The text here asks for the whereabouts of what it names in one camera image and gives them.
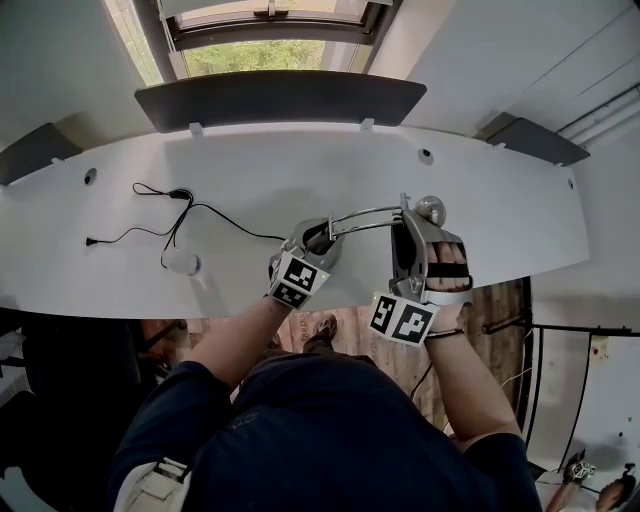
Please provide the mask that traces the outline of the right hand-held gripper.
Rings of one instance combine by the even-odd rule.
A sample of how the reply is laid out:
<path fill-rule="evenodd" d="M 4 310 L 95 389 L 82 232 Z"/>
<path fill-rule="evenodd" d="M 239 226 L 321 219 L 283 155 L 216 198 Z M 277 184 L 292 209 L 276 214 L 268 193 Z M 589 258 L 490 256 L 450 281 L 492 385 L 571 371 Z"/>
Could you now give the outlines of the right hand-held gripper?
<path fill-rule="evenodd" d="M 406 273 L 403 267 L 403 249 L 405 245 L 405 228 L 400 213 L 393 214 L 394 224 L 391 227 L 391 251 L 393 277 L 403 278 Z M 411 278 L 393 282 L 389 281 L 387 293 L 377 292 L 371 309 L 369 330 L 388 341 L 421 345 L 432 329 L 432 323 L 439 309 L 448 305 L 465 305 L 471 301 L 473 278 L 470 275 L 466 251 L 461 239 L 453 234 L 466 259 L 467 275 L 470 287 L 464 291 L 446 292 L 430 290 L 426 286 L 428 270 L 427 257 L 427 222 L 413 210 L 405 211 L 405 226 L 413 244 Z"/>

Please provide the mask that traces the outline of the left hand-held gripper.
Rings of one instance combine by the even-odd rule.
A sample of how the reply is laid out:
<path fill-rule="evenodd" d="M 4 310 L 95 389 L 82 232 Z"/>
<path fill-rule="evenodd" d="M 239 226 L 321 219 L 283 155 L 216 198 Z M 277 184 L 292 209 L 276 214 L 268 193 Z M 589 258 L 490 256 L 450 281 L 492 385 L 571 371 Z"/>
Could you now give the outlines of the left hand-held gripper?
<path fill-rule="evenodd" d="M 330 240 L 327 218 L 298 223 L 269 260 L 268 296 L 292 309 L 301 309 L 328 279 Z"/>

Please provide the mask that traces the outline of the silver metal desk lamp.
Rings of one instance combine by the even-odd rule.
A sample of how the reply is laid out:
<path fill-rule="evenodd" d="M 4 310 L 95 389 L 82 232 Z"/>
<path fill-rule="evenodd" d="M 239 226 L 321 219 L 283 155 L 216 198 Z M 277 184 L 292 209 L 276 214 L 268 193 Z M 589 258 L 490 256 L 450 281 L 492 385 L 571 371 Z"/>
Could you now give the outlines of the silver metal desk lamp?
<path fill-rule="evenodd" d="M 444 203 L 436 196 L 428 195 L 420 199 L 414 207 L 409 206 L 409 197 L 406 194 L 401 195 L 400 203 L 397 205 L 391 206 L 383 206 L 383 207 L 374 207 L 367 208 L 354 211 L 352 213 L 343 215 L 341 217 L 334 217 L 329 215 L 327 218 L 329 221 L 328 224 L 328 232 L 330 240 L 334 241 L 335 244 L 325 255 L 328 257 L 328 270 L 332 269 L 338 262 L 339 258 L 343 252 L 343 245 L 346 237 L 355 234 L 358 232 L 363 232 L 366 230 L 373 230 L 378 228 L 390 228 L 394 224 L 393 214 L 400 213 L 402 215 L 402 221 L 405 228 L 405 245 L 403 249 L 404 256 L 404 264 L 403 267 L 405 269 L 406 275 L 403 278 L 395 279 L 393 277 L 393 266 L 392 266 L 392 277 L 391 280 L 393 282 L 409 280 L 411 278 L 421 278 L 422 276 L 412 276 L 411 275 L 411 263 L 413 257 L 413 244 L 411 242 L 410 235 L 405 226 L 405 211 L 413 210 L 415 213 L 419 214 L 422 218 L 424 218 L 427 222 L 428 234 L 426 235 L 427 246 L 429 244 L 434 244 L 436 242 L 453 242 L 455 243 L 457 240 L 453 235 L 446 232 L 443 229 L 444 222 L 446 220 L 446 208 Z M 361 224 L 355 225 L 353 227 L 340 230 L 338 225 L 345 221 L 353 221 L 355 219 L 359 219 L 363 216 L 374 214 L 374 213 L 390 213 L 391 218 L 384 222 L 377 223 L 369 223 L 369 224 Z"/>

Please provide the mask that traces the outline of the person's left forearm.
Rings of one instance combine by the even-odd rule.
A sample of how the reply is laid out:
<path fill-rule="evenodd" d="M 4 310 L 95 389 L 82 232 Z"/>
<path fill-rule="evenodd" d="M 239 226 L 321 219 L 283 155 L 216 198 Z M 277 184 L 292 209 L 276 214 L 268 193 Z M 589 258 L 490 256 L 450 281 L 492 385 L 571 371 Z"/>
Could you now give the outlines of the person's left forearm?
<path fill-rule="evenodd" d="M 184 362 L 204 366 L 234 391 L 248 375 L 292 309 L 270 296 L 227 318 L 186 353 Z"/>

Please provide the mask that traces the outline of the person's right forearm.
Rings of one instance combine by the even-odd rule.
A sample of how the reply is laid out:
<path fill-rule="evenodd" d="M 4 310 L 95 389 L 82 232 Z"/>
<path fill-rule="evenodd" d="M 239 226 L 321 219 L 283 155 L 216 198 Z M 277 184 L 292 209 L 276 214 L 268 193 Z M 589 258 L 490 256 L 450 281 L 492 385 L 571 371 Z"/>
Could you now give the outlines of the person's right forearm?
<path fill-rule="evenodd" d="M 519 437 L 511 404 L 489 368 L 459 327 L 463 306 L 439 309 L 432 323 L 437 339 L 426 342 L 438 378 L 445 413 L 459 449 L 464 452 L 479 440 L 497 434 Z"/>

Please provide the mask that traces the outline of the wide dark desk divider panel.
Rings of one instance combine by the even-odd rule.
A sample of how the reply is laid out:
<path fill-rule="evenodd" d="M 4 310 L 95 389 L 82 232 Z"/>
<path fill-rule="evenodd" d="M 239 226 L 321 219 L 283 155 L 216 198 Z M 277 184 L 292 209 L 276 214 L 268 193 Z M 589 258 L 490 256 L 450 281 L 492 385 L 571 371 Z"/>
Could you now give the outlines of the wide dark desk divider panel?
<path fill-rule="evenodd" d="M 188 78 L 134 93 L 159 133 L 277 122 L 396 127 L 427 92 L 422 83 L 336 71 L 271 70 Z"/>

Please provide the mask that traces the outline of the person's right hand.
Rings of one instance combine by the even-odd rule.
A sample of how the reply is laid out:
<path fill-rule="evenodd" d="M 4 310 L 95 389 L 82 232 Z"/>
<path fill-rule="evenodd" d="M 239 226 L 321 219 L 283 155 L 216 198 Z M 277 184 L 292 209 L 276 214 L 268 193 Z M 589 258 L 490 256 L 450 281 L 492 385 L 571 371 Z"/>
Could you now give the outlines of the person's right hand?
<path fill-rule="evenodd" d="M 456 243 L 436 242 L 427 247 L 426 286 L 430 290 L 457 292 L 470 287 L 466 259 Z"/>

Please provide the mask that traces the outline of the person's right shoe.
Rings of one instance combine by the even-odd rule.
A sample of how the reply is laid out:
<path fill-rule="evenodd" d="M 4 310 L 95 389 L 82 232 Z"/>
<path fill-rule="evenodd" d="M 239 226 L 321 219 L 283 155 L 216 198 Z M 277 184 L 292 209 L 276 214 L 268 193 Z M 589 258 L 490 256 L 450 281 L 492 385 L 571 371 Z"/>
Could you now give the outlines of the person's right shoe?
<path fill-rule="evenodd" d="M 327 315 L 315 326 L 313 335 L 304 343 L 304 353 L 331 354 L 338 323 L 333 314 Z"/>

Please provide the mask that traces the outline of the small white plug adapter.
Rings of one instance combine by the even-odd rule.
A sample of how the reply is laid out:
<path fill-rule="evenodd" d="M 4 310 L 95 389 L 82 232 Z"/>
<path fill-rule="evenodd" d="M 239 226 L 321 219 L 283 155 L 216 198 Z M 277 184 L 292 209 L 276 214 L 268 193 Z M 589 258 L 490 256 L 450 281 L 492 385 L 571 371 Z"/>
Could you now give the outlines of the small white plug adapter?
<path fill-rule="evenodd" d="M 204 267 L 198 255 L 174 248 L 165 254 L 164 260 L 171 271 L 188 278 L 195 300 L 204 316 L 220 316 L 226 312 L 215 278 Z"/>

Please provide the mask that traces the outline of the dark framed window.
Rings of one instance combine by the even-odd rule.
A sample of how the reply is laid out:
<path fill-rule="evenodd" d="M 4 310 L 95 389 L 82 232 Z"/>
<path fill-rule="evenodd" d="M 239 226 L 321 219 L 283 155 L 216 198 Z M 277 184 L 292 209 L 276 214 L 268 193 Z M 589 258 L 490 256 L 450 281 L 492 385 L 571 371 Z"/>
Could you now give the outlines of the dark framed window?
<path fill-rule="evenodd" d="M 164 18 L 158 0 L 102 0 L 144 85 L 264 70 L 369 70 L 403 0 L 361 18 L 276 9 Z"/>

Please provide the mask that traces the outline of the person's navy shirt torso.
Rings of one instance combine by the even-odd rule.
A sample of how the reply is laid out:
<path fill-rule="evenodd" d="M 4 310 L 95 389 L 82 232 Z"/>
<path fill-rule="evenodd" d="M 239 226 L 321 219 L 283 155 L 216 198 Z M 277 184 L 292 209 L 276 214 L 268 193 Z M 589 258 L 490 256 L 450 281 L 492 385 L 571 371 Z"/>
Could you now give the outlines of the person's navy shirt torso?
<path fill-rule="evenodd" d="M 184 512 L 541 512 L 518 436 L 460 451 L 386 374 L 344 355 L 264 361 L 236 397 L 203 365 L 177 365 L 120 444 L 108 505 L 163 458 L 190 471 Z"/>

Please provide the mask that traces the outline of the white roller blind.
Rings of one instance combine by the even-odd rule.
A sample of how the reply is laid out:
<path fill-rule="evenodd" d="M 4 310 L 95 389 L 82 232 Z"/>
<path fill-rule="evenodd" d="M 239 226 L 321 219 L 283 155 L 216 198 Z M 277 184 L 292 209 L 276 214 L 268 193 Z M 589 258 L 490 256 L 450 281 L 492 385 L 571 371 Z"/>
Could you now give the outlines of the white roller blind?
<path fill-rule="evenodd" d="M 389 7 L 394 0 L 158 0 L 159 12 L 164 18 L 179 16 L 183 19 L 264 11 L 270 2 L 276 9 L 361 18 L 368 6 Z"/>

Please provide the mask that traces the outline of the black metal rack frame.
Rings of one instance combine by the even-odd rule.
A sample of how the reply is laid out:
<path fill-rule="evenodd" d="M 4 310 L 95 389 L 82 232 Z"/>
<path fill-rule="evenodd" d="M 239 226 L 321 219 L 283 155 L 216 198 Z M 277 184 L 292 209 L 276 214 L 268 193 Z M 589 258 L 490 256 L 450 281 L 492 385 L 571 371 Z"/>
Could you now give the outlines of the black metal rack frame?
<path fill-rule="evenodd" d="M 527 321 L 522 317 L 485 325 L 481 331 L 485 335 L 492 335 L 509 327 L 523 328 L 527 338 L 536 337 L 534 341 L 529 339 L 525 341 L 523 370 L 530 371 L 532 375 L 522 379 L 520 398 L 518 399 L 518 422 L 525 428 L 525 445 L 529 455 L 536 455 L 537 449 L 542 445 L 557 443 L 561 440 L 570 445 L 584 399 L 593 339 L 595 337 L 640 339 L 640 332 L 635 332 L 627 327 L 605 328 L 601 326 L 578 327 L 540 324 Z M 551 376 L 551 372 L 545 368 L 545 365 L 550 362 L 545 357 L 545 335 L 551 332 L 570 333 L 587 339 L 585 354 L 580 357 L 583 369 L 581 377 L 565 371 L 560 377 L 554 378 Z M 562 383 L 569 386 L 569 392 L 560 403 L 561 410 L 554 413 L 546 407 L 542 399 L 549 396 L 552 391 L 558 391 Z"/>

